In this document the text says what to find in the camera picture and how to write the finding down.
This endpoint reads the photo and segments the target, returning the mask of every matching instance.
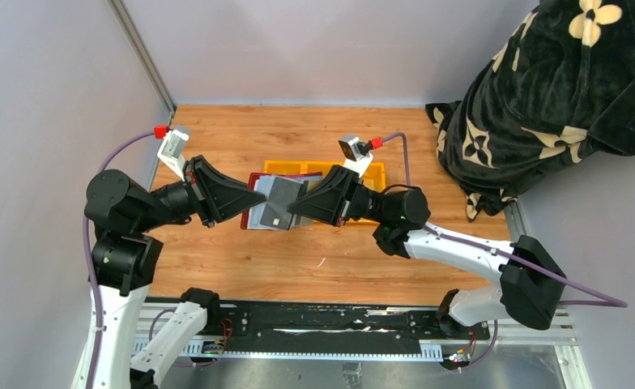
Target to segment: yellow tray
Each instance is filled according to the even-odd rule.
[[[266,160],[265,167],[262,169],[264,173],[270,174],[306,174],[306,173],[322,173],[322,177],[326,177],[332,165],[343,165],[343,162],[330,162],[326,160]],[[381,192],[386,188],[386,176],[384,164],[382,162],[373,162],[368,170],[363,174],[363,183],[372,190]],[[350,220],[348,223],[364,223],[375,224],[370,220]]]

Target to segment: black blanket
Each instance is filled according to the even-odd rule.
[[[634,155],[635,1],[543,0],[462,101],[425,108],[469,220],[597,151]]]

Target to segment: white wall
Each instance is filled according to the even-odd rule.
[[[126,5],[178,104],[460,100],[536,0]]]
[[[0,0],[0,388],[67,388],[87,334],[86,185],[166,120],[106,1]],[[116,160],[141,183],[155,142]]]
[[[570,279],[630,304],[569,312],[594,387],[635,387],[635,156],[594,155],[548,177],[520,204]],[[582,294],[566,288],[565,297]]]

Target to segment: purple cable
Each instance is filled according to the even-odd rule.
[[[470,365],[467,365],[465,367],[458,367],[456,369],[443,369],[442,371],[438,373],[435,373],[432,375],[425,375],[421,378],[424,378],[424,379],[441,378],[441,377],[446,377],[448,374],[460,375],[464,371],[474,368],[476,365],[479,365],[480,362],[484,361],[484,359],[486,359],[489,356],[489,353],[494,349],[494,346],[496,345],[496,339],[498,338],[498,335],[499,335],[499,323],[496,320],[494,320],[494,332],[492,334],[492,340],[489,341],[489,346],[487,346],[487,349],[484,350],[484,353],[482,353],[482,355],[480,355],[477,359],[472,361]]]
[[[435,231],[434,229],[430,228],[429,226],[425,225],[423,227],[423,229],[429,233],[431,233],[432,235],[435,236],[439,236],[439,232]],[[482,243],[478,243],[478,242],[474,242],[468,239],[464,239],[462,237],[455,237],[454,235],[450,235],[448,233],[444,233],[441,235],[441,237],[443,237],[444,239],[449,239],[450,241],[453,242],[458,242],[458,243],[462,243],[465,245],[469,245],[469,246],[473,246],[476,247],[478,249],[481,250],[486,250],[486,251],[490,251],[490,250],[494,250],[493,247],[491,246],[487,246],[485,244]],[[628,303],[622,300],[619,300],[615,297],[611,297],[605,293],[601,293],[597,290],[594,290],[592,288],[586,287],[583,284],[579,284],[578,282],[572,281],[572,280],[568,280],[565,277],[559,276],[556,273],[554,273],[553,271],[549,271],[539,265],[536,265],[526,259],[520,258],[515,254],[511,254],[511,253],[507,253],[503,250],[498,250],[496,249],[496,253],[506,257],[507,259],[512,259],[513,261],[520,263],[521,265],[525,266],[525,267],[529,267],[530,269],[537,271],[539,273],[544,274],[545,276],[556,280],[564,285],[568,285],[571,288],[577,289],[581,292],[587,293],[592,297],[597,297],[599,299],[601,299],[602,301],[589,301],[589,300],[566,300],[566,301],[561,301],[559,303],[559,305],[562,306],[612,306],[612,307],[616,307],[616,308],[625,308],[628,306]]]
[[[119,154],[122,150],[129,147],[132,143],[140,139],[153,136],[153,131],[144,132],[140,135],[136,135],[133,138],[127,139],[123,144],[117,146],[105,157],[105,160],[98,168],[98,173],[105,170],[108,164]],[[93,293],[93,301],[96,304],[96,328],[103,328],[103,300],[100,298],[100,290],[98,289],[98,280],[96,279],[96,269],[93,267],[93,260],[91,258],[91,243],[88,238],[88,218],[83,217],[82,223],[82,235],[83,235],[83,253],[86,257],[86,266],[88,268],[88,279],[91,283],[91,291]],[[98,366],[98,354],[100,353],[100,342],[103,340],[103,332],[97,331],[96,337],[93,338],[93,353],[91,354],[91,362],[88,366],[88,372],[86,377],[86,387],[93,387],[93,379],[96,376],[96,367]]]
[[[408,141],[406,140],[406,135],[403,132],[395,132],[392,135],[386,136],[384,138],[382,138],[382,142],[389,142],[390,140],[392,140],[393,138],[396,137],[400,137],[403,140],[403,162],[405,164],[406,167],[406,184],[410,185],[411,184],[411,172],[410,172],[410,168],[408,166]],[[439,233],[437,231],[435,231],[434,229],[428,227],[427,225],[423,226],[423,229],[429,233],[431,233],[432,235],[435,236],[439,236]],[[462,243],[465,245],[469,245],[469,246],[473,246],[476,247],[478,249],[481,250],[493,250],[494,248],[491,246],[487,246],[484,245],[482,243],[478,243],[478,242],[474,242],[468,239],[464,239],[462,237],[455,237],[453,235],[449,235],[449,234],[443,234],[442,235],[443,238],[449,239],[450,241],[454,241],[454,242],[458,242],[458,243]],[[589,301],[589,300],[564,300],[561,301],[559,303],[559,305],[561,306],[612,306],[612,307],[616,307],[616,308],[626,308],[628,306],[628,303],[625,301],[622,301],[620,299],[617,299],[615,297],[612,296],[608,296],[607,294],[601,293],[599,291],[596,291],[592,288],[586,287],[583,284],[579,284],[578,282],[575,281],[571,281],[568,280],[565,277],[561,277],[559,275],[557,275],[556,273],[554,273],[553,271],[549,271],[539,265],[535,265],[532,262],[529,262],[525,259],[522,259],[520,257],[518,257],[517,255],[511,254],[511,253],[507,253],[503,250],[498,250],[496,249],[496,252],[503,256],[506,257],[507,259],[512,259],[513,261],[520,263],[521,265],[525,266],[525,267],[529,267],[530,269],[537,271],[539,273],[544,274],[545,276],[556,280],[564,285],[568,285],[571,288],[577,289],[581,292],[587,293],[592,297],[597,297],[599,299],[601,299],[602,301]]]
[[[408,165],[408,139],[403,132],[394,132],[392,135],[382,138],[382,143],[387,143],[394,138],[401,138],[403,141],[403,166],[406,168],[406,185],[411,185],[411,168]]]
[[[153,340],[153,331],[156,329],[156,323],[158,321],[158,319],[160,317],[162,317],[162,315],[167,314],[167,313],[174,313],[174,308],[169,308],[166,310],[163,310],[162,312],[160,312],[159,314],[156,315],[156,318],[153,319],[153,322],[151,323],[151,329],[148,330],[148,341]],[[172,363],[172,366],[177,366],[177,367],[206,367],[209,365],[212,365],[213,363],[215,363],[216,361],[212,361],[212,362],[202,362],[202,363],[179,363],[179,362],[174,362]]]

